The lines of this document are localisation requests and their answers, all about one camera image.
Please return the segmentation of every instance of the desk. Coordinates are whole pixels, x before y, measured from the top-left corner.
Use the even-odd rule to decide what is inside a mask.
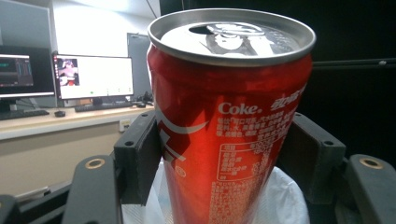
[[[0,121],[0,194],[19,195],[72,179],[76,165],[109,155],[121,137],[120,120],[153,109],[120,108]]]

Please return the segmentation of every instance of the monitor screen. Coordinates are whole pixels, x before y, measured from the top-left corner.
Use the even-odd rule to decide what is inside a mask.
[[[134,94],[132,59],[129,57],[64,54],[52,57],[60,100]]]
[[[49,49],[0,46],[0,101],[54,95]]]

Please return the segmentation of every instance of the soda can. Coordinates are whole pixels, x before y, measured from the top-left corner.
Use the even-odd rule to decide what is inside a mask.
[[[316,36],[255,10],[148,27],[148,70],[175,223],[251,223],[309,79]]]

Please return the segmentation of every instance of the can rim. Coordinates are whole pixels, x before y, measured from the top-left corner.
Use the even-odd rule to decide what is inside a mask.
[[[220,13],[221,15],[224,15],[224,17],[216,18],[216,15],[219,15]],[[276,28],[295,36],[296,39],[299,40],[299,45],[301,47],[292,52],[281,53],[269,57],[244,56],[230,58],[215,54],[204,55],[175,49],[161,41],[161,38],[167,32],[182,25],[197,22],[227,22],[238,19],[271,25],[270,27],[272,28]],[[300,21],[275,13],[240,8],[200,8],[167,14],[154,20],[148,26],[148,37],[152,45],[176,58],[196,63],[232,67],[276,65],[295,61],[309,54],[317,39],[315,32],[309,26]]]

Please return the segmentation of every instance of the screw hole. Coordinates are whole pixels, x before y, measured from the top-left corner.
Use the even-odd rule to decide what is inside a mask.
[[[381,164],[381,162],[373,160],[373,159],[369,159],[369,158],[361,158],[360,159],[361,164],[373,168],[373,169],[377,169],[380,170],[382,168],[384,168],[384,166]]]
[[[128,142],[125,143],[125,146],[127,146],[127,147],[131,147],[133,145],[134,145],[133,141],[128,141]]]
[[[332,142],[332,141],[324,141],[324,144],[326,144],[328,146],[332,146],[332,145],[334,145],[334,142]]]
[[[103,159],[93,159],[90,161],[87,161],[87,163],[85,163],[85,167],[87,169],[96,169],[99,168],[101,166],[103,166],[105,164],[105,160]]]

